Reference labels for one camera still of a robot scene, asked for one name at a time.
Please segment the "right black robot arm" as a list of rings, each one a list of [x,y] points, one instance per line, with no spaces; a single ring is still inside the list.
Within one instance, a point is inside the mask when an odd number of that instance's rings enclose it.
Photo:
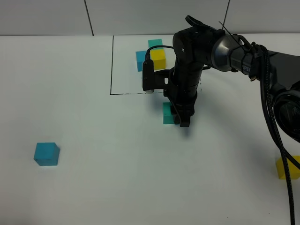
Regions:
[[[300,58],[267,50],[243,36],[215,29],[186,17],[190,27],[173,36],[176,55],[167,92],[174,122],[190,125],[203,70],[241,72],[260,82],[263,114],[272,137],[279,126],[288,136],[300,139]]]

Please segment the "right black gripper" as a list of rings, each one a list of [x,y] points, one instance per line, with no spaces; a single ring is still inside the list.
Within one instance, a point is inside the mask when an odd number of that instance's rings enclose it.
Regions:
[[[194,114],[197,98],[198,69],[174,67],[169,73],[169,83],[164,88],[164,96],[173,104],[174,111],[180,118],[180,127],[189,127]]]

